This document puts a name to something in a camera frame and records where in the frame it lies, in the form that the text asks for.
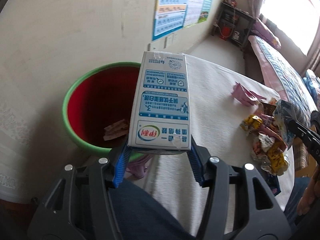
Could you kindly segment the person's right hand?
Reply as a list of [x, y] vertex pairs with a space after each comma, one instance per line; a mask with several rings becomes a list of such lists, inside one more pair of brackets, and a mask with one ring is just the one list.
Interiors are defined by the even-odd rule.
[[316, 167], [312, 175], [308, 187], [305, 189], [302, 198], [297, 206], [299, 216], [305, 215], [310, 210], [313, 201], [319, 198], [319, 165]]

